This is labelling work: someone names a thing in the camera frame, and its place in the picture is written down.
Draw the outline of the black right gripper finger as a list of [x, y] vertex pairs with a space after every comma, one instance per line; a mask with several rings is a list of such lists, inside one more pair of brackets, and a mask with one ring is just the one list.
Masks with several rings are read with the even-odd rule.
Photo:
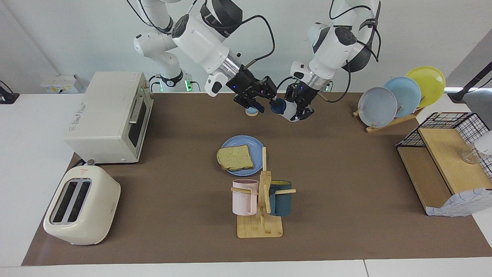
[[277, 86], [270, 77], [264, 77], [261, 81], [261, 96], [268, 100], [276, 100]]
[[265, 112], [265, 107], [261, 105], [259, 102], [257, 102], [257, 100], [255, 100], [254, 98], [248, 98], [248, 97], [241, 96], [239, 94], [235, 94], [235, 102], [237, 102], [239, 105], [241, 105], [246, 109], [253, 107], [257, 109], [258, 112], [260, 113]]

